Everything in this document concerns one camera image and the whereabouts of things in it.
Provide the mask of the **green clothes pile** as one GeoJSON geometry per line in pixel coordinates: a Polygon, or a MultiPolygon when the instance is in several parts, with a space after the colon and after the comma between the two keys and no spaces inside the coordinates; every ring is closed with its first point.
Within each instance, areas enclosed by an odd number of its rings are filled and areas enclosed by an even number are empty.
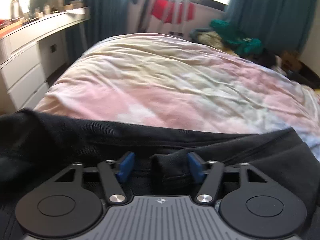
{"type": "Polygon", "coordinates": [[[260,55],[263,52],[264,46],[259,39],[248,37],[229,22],[212,20],[209,26],[220,35],[223,43],[240,57],[260,55]]]}

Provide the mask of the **teal curtain right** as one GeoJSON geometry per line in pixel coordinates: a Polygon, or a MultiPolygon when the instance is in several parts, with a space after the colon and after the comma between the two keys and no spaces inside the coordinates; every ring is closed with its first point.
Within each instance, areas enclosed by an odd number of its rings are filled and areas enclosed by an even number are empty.
{"type": "Polygon", "coordinates": [[[301,52],[317,0],[230,0],[225,21],[275,53],[301,52]]]}

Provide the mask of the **teal curtain left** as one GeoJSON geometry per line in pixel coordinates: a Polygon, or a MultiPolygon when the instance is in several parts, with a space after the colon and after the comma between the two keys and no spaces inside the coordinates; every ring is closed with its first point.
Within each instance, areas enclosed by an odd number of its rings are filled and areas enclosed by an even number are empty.
{"type": "Polygon", "coordinates": [[[90,48],[108,37],[127,31],[129,0],[82,0],[89,7],[90,19],[84,22],[87,46],[90,48]]]}

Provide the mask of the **brown paper bag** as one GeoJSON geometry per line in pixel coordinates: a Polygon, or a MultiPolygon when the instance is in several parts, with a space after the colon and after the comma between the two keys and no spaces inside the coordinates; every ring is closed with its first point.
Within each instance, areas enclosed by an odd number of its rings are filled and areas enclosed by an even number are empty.
{"type": "Polygon", "coordinates": [[[281,54],[282,68],[299,72],[302,68],[302,63],[299,61],[299,54],[296,51],[284,51],[281,54]]]}

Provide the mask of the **teal curtain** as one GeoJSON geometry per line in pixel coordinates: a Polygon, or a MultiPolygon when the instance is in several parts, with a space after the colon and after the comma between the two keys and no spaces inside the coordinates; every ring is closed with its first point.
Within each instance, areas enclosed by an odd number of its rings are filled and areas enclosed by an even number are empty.
{"type": "Polygon", "coordinates": [[[89,7],[90,19],[84,22],[87,46],[90,48],[108,37],[127,31],[129,0],[82,0],[89,7]]]}
{"type": "Polygon", "coordinates": [[[275,53],[301,52],[317,0],[230,0],[225,21],[275,53]]]}

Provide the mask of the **red cloth on rack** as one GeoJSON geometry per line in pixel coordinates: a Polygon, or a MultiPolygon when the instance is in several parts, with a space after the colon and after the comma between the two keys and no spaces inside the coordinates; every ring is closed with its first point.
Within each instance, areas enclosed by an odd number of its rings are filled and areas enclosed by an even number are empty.
{"type": "MultiPolygon", "coordinates": [[[[174,9],[174,2],[169,2],[167,0],[155,0],[153,4],[153,8],[151,10],[151,15],[155,16],[155,18],[161,20],[164,13],[165,9],[169,8],[169,12],[167,15],[167,18],[165,20],[165,23],[172,23],[172,17],[173,13],[175,11],[174,9]]],[[[186,13],[187,19],[186,21],[191,21],[194,19],[194,14],[195,14],[195,5],[193,3],[189,3],[189,8],[186,13]]]]}

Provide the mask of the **black leaning pole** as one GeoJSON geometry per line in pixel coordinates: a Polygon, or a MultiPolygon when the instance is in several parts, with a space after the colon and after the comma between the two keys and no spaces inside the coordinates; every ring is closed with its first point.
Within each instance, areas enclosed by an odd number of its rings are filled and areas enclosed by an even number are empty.
{"type": "Polygon", "coordinates": [[[140,12],[140,17],[137,25],[137,33],[144,33],[146,32],[146,27],[143,27],[144,20],[148,14],[148,8],[149,8],[149,3],[151,0],[145,0],[141,12],[140,12]]]}

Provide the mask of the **white dressing desk with drawers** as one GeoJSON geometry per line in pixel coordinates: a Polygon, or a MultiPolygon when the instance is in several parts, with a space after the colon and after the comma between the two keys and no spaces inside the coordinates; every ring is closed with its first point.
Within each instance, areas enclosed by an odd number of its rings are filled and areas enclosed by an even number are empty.
{"type": "Polygon", "coordinates": [[[84,22],[89,7],[44,16],[1,36],[1,114],[34,108],[44,97],[53,70],[44,66],[40,41],[79,25],[82,47],[87,50],[84,22]]]}

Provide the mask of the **metal drying rack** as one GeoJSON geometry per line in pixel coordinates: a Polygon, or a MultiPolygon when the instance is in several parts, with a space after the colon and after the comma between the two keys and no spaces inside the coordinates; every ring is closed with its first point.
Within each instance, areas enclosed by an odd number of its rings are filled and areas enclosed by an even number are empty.
{"type": "MultiPolygon", "coordinates": [[[[172,17],[171,29],[169,35],[183,37],[184,36],[184,24],[187,19],[187,11],[189,8],[189,0],[168,0],[169,2],[174,2],[174,13],[172,17]]],[[[163,25],[167,18],[169,8],[165,9],[165,13],[157,27],[157,32],[162,31],[163,25]]]]}

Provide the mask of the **black hooded jacket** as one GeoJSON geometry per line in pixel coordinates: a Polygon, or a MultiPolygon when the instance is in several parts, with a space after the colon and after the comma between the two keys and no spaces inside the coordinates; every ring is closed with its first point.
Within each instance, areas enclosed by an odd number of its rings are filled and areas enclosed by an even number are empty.
{"type": "Polygon", "coordinates": [[[266,134],[207,133],[28,109],[1,117],[1,239],[23,237],[14,210],[26,193],[72,163],[95,166],[127,152],[136,155],[124,184],[128,196],[194,196],[189,152],[226,166],[250,163],[304,202],[308,214],[300,235],[319,239],[319,161],[292,128],[266,134]]]}

